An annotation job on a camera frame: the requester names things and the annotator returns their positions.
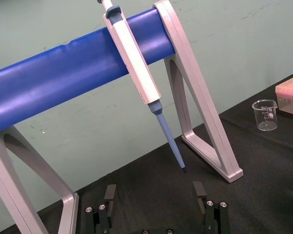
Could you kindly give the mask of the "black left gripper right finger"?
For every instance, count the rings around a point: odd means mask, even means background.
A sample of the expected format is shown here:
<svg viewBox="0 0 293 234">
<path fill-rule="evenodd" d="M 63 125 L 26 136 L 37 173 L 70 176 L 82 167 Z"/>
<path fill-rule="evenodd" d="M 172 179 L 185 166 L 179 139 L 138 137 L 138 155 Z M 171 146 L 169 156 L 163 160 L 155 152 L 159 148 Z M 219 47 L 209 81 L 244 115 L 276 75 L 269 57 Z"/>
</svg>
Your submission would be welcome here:
<svg viewBox="0 0 293 234">
<path fill-rule="evenodd" d="M 214 202 L 200 181 L 193 182 L 194 196 L 203 215 L 205 234 L 229 234 L 229 204 L 226 201 Z"/>
</svg>

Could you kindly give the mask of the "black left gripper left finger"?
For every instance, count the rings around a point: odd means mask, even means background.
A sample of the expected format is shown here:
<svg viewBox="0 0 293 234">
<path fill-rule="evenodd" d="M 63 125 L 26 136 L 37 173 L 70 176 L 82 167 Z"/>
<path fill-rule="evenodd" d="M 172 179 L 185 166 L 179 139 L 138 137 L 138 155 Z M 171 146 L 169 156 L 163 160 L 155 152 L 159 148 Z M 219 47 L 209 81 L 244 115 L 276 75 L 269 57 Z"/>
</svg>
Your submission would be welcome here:
<svg viewBox="0 0 293 234">
<path fill-rule="evenodd" d="M 117 200 L 117 185 L 107 186 L 104 198 L 96 208 L 87 207 L 85 213 L 85 234 L 110 234 L 114 207 Z"/>
</svg>

